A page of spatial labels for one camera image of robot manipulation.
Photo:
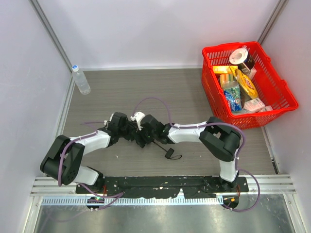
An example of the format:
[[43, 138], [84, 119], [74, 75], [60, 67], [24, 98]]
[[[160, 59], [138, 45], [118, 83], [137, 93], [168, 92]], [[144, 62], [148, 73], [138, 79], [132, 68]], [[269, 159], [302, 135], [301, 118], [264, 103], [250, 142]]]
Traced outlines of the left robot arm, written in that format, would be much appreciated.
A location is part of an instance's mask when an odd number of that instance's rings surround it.
[[57, 136], [41, 162], [40, 170], [57, 180], [59, 186], [77, 183], [99, 192], [104, 187], [104, 175], [94, 168], [82, 166], [83, 156], [108, 148], [120, 138], [134, 141], [139, 132], [135, 121], [123, 113], [115, 112], [102, 128], [93, 133], [78, 137]]

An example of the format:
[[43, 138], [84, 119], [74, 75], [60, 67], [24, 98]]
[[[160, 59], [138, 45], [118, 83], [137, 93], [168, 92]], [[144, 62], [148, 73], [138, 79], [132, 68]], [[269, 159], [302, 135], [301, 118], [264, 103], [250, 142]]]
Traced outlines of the black folding umbrella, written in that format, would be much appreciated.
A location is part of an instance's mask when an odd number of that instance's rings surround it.
[[149, 145], [151, 143], [155, 144], [159, 148], [161, 148], [163, 151], [165, 151], [164, 157], [168, 160], [179, 160], [183, 157], [183, 155], [175, 154], [175, 150], [172, 148], [169, 148], [168, 150], [163, 148], [161, 145], [159, 145], [153, 137], [151, 137], [146, 130], [139, 130], [137, 128], [133, 128], [128, 130], [129, 134], [129, 141], [134, 141], [136, 142], [137, 145], [139, 145], [141, 148], [144, 148], [146, 145]]

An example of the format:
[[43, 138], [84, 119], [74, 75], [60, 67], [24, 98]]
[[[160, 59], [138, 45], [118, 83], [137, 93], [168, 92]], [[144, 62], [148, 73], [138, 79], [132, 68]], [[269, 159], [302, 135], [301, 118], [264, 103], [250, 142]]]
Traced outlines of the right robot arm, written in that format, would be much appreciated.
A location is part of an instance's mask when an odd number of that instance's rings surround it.
[[237, 184], [238, 154], [245, 144], [245, 135], [238, 127], [224, 123], [216, 117], [198, 124], [162, 124], [152, 115], [136, 112], [131, 116], [138, 131], [146, 139], [161, 144], [178, 144], [182, 142], [202, 143], [220, 164], [220, 185], [224, 190], [235, 189]]

